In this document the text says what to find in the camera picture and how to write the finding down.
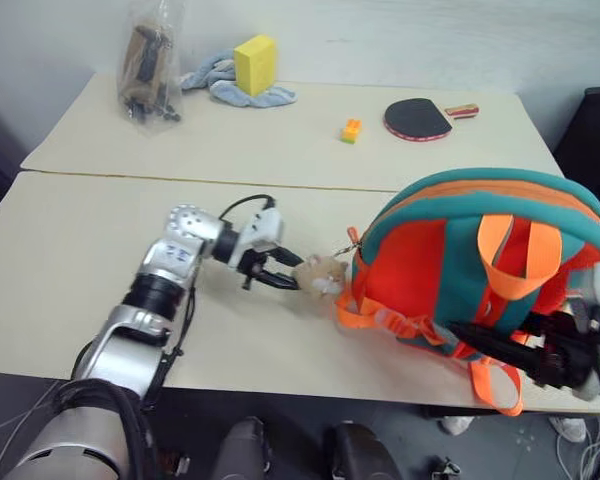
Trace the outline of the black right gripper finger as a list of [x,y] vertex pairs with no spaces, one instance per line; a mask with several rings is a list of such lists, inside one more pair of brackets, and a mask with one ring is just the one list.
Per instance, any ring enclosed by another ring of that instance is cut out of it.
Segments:
[[449,325],[449,330],[465,344],[496,359],[535,358],[534,348],[481,325],[454,322]]
[[501,371],[514,386],[520,386],[522,375],[537,385],[545,385],[544,353],[541,349],[513,349],[484,353],[479,360],[479,385],[494,386],[493,372]]

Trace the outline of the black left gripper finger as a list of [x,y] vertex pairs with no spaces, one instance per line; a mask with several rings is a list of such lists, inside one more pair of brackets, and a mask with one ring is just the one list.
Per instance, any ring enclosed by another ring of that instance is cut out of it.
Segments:
[[280,290],[300,289],[297,281],[292,276],[283,273],[272,273],[267,270],[262,270],[258,274],[258,281],[267,286]]
[[304,262],[304,259],[291,250],[278,246],[272,250],[272,257],[280,264],[286,266],[298,266]]

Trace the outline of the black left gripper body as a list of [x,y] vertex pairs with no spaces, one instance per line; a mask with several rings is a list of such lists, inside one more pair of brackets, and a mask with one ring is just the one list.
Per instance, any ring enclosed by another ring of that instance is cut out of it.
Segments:
[[265,269],[268,257],[272,256],[276,250],[277,248],[273,247],[272,249],[263,252],[258,252],[254,249],[249,249],[244,252],[238,265],[238,272],[245,276],[242,284],[244,290],[250,290],[253,281],[260,282],[273,288],[279,287],[278,277]]

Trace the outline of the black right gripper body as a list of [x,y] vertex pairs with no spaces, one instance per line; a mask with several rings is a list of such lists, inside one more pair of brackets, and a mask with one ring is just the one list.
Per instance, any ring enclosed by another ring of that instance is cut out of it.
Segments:
[[543,339],[527,376],[542,386],[600,393],[600,305],[574,300],[569,307],[527,315],[527,332]]

